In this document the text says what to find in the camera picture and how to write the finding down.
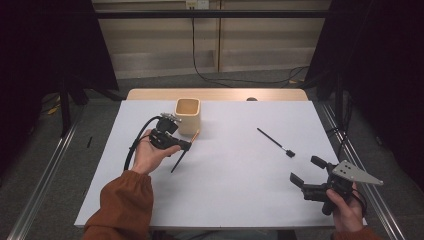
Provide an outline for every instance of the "orange sleeve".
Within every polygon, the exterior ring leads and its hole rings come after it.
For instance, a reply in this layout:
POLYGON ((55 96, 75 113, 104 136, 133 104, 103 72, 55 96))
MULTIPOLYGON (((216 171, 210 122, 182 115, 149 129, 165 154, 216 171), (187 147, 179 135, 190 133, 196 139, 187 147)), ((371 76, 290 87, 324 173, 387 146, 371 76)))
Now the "orange sleeve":
POLYGON ((103 187, 100 209, 88 219, 83 239, 147 239, 152 209, 151 178, 125 171, 103 187))
POLYGON ((335 232, 332 240, 381 240, 371 228, 365 227, 357 232, 335 232))

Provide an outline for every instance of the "gray carpet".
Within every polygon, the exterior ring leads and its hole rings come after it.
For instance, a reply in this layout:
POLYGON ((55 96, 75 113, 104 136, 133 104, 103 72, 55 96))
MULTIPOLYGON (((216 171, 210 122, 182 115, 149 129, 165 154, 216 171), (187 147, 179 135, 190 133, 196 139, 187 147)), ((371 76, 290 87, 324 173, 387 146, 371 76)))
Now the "gray carpet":
MULTIPOLYGON (((263 82, 284 80, 289 73, 289 70, 272 70, 205 74, 205 76, 262 81, 262 83, 219 81, 221 84, 231 87, 279 88, 285 86, 285 82, 263 82)), ((306 69, 294 77, 295 81, 286 87, 297 87, 305 73, 306 69)), ((212 81, 205 81, 197 75, 119 80, 119 85, 121 90, 116 93, 121 96, 126 96, 128 91, 133 88, 225 87, 212 83, 212 81)), ((309 99, 314 101, 324 128, 330 129, 331 126, 322 110, 323 103, 316 101, 315 89, 308 89, 306 92, 309 99)), ((119 102, 112 102, 96 92, 88 90, 87 94, 90 102, 83 109, 81 122, 58 166, 26 239, 80 239, 82 236, 82 230, 74 227, 73 223, 100 160, 120 105, 119 102)), ((80 109, 72 106, 73 112, 80 109)), ((398 167, 390 149, 376 141, 376 133, 356 108, 353 109, 349 126, 349 139, 367 171, 384 180, 385 185, 379 187, 378 190, 396 217, 405 238, 422 239, 424 236, 424 229, 421 227, 424 226, 424 194, 398 167)), ((60 132, 60 112, 54 115, 42 114, 27 145, 22 149, 15 164, 3 177, 3 185, 0 189, 0 239, 7 238, 36 187, 59 141, 60 132)), ((331 134, 329 134, 329 139, 337 151, 339 142, 331 134)), ((367 221, 384 239, 389 239, 372 206, 369 206, 367 221)), ((296 235, 299 240, 329 239, 331 231, 332 229, 297 229, 296 235)))

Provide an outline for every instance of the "marker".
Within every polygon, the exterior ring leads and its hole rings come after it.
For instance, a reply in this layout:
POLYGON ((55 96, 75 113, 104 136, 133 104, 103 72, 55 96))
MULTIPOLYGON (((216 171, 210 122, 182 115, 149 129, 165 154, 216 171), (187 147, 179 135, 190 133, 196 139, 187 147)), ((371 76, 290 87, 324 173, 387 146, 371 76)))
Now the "marker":
POLYGON ((285 149, 283 148, 283 146, 281 146, 281 144, 279 144, 277 141, 275 141, 274 139, 272 139, 272 137, 268 136, 268 134, 264 133, 264 131, 262 131, 261 129, 257 128, 259 132, 261 132, 263 135, 265 135, 265 137, 269 138, 269 140, 273 141, 275 144, 277 144, 277 146, 279 146, 281 149, 283 149, 286 152, 286 155, 289 157, 294 157, 295 153, 292 152, 291 150, 285 149))

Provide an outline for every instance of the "table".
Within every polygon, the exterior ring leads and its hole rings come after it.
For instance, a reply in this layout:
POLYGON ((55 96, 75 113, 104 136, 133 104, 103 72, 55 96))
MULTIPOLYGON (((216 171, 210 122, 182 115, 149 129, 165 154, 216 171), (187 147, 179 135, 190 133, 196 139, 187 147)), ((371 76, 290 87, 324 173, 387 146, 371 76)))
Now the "table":
POLYGON ((151 174, 155 189, 152 228, 292 229, 333 225, 332 218, 321 213, 322 203, 304 201, 300 189, 289 182, 290 171, 301 173, 306 183, 326 181, 326 172, 310 163, 312 155, 338 162, 312 102, 298 89, 132 90, 128 101, 121 104, 87 193, 88 203, 85 201, 81 208, 80 215, 84 216, 79 216, 75 225, 85 223, 98 208, 101 187, 119 176, 121 163, 115 161, 125 155, 123 149, 128 149, 135 129, 162 109, 172 111, 174 100, 181 97, 202 100, 202 126, 207 127, 202 128, 174 173, 168 170, 179 156, 173 155, 151 174), (262 101, 245 101, 249 97, 262 101), (289 142, 296 156, 287 157, 257 127, 289 142))
POLYGON ((133 89, 127 100, 177 100, 178 98, 198 98, 216 101, 246 101, 254 97, 258 101, 307 101, 302 89, 277 88, 165 88, 133 89))

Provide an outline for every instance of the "cable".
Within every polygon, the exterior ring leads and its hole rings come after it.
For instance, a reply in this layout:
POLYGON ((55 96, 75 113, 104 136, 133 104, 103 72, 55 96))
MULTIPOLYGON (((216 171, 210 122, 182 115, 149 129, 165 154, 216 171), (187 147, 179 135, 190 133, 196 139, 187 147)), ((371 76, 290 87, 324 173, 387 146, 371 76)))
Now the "cable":
POLYGON ((258 83, 258 84, 277 84, 277 83, 285 83, 283 86, 281 86, 281 88, 286 87, 289 84, 289 81, 295 77, 296 75, 298 75, 300 72, 302 72, 302 70, 309 68, 309 66, 302 66, 302 67, 295 67, 293 69, 290 70, 289 73, 289 77, 283 80, 279 80, 279 81, 270 81, 270 82, 263 82, 263 81, 254 81, 254 80, 245 80, 245 79, 232 79, 232 78, 217 78, 217 79, 212 79, 212 78, 207 78, 205 76, 203 76, 202 74, 200 74, 200 72, 197 69, 197 64, 196 64, 196 57, 195 57, 195 52, 196 52, 196 44, 195 44, 195 37, 194 37, 194 18, 191 18, 191 26, 192 26, 192 56, 193 56, 193 65, 194 65, 194 70, 196 71, 197 75, 202 78, 204 81, 209 82, 209 83, 214 83, 214 84, 218 84, 224 87, 228 87, 228 88, 232 88, 232 86, 224 84, 224 83, 220 83, 217 81, 232 81, 232 82, 244 82, 244 83, 258 83), (294 75, 292 75, 292 72, 294 70, 299 69, 294 75))
POLYGON ((348 137, 347 133, 349 131, 349 124, 350 124, 350 120, 352 118, 352 113, 353 113, 353 100, 352 100, 352 97, 349 95, 348 99, 347 99, 347 103, 346 103, 346 113, 345 113, 345 116, 343 118, 343 126, 345 126, 345 130, 340 131, 339 127, 335 127, 335 128, 325 130, 325 132, 327 134, 332 133, 328 137, 333 136, 337 132, 339 132, 341 134, 342 139, 340 141, 340 145, 339 145, 339 148, 337 150, 337 159, 340 159, 340 153, 341 153, 342 147, 345 144, 345 141, 347 140, 347 137, 348 137))
POLYGON ((135 138, 133 144, 130 147, 130 151, 128 152, 127 158, 125 159, 125 164, 124 164, 124 171, 128 170, 128 167, 130 165, 130 161, 131 161, 131 157, 135 151, 135 149, 137 148, 138 143, 141 141, 142 138, 140 138, 141 134, 144 132, 144 130, 146 130, 147 126, 153 121, 153 120, 159 120, 160 117, 156 116, 156 117, 152 117, 149 121, 147 121, 146 124, 144 124, 143 128, 140 130, 140 132, 138 133, 137 137, 135 138))
MULTIPOLYGON (((371 9, 372 9, 373 4, 374 4, 374 0, 372 0, 369 3, 369 5, 368 5, 368 8, 366 10, 365 17, 364 17, 363 22, 362 22, 362 24, 361 24, 361 26, 360 26, 360 28, 358 30, 358 34, 356 35, 356 39, 355 39, 355 42, 353 44, 352 50, 350 51, 350 54, 349 54, 348 59, 346 61, 346 66, 349 64, 349 62, 350 62, 350 60, 351 60, 351 58, 352 58, 352 56, 354 54, 354 50, 355 50, 355 48, 356 48, 356 46, 357 46, 357 44, 359 42, 360 35, 361 35, 362 31, 365 28, 366 20, 367 20, 369 14, 371 12, 371 9)), ((353 101, 352 101, 351 96, 349 95, 348 96, 348 102, 347 102, 346 115, 345 115, 345 117, 343 119, 343 125, 345 126, 345 131, 343 133, 342 140, 340 142, 340 147, 339 147, 339 150, 338 150, 338 153, 337 153, 337 158, 340 157, 341 148, 344 145, 344 142, 345 142, 345 140, 347 138, 347 132, 348 132, 348 129, 349 129, 349 122, 350 122, 350 119, 352 117, 352 106, 353 106, 353 101)))
POLYGON ((365 199, 364 195, 363 195, 360 191, 358 191, 358 190, 356 190, 356 189, 353 189, 353 191, 357 192, 357 193, 359 194, 359 196, 360 196, 360 198, 359 198, 358 196, 356 196, 356 195, 355 195, 355 194, 353 194, 353 192, 352 192, 352 197, 353 197, 356 201, 358 201, 358 202, 359 202, 359 204, 361 205, 361 208, 362 208, 362 217, 365 217, 365 215, 367 214, 367 208, 368 208, 367 199, 365 199))

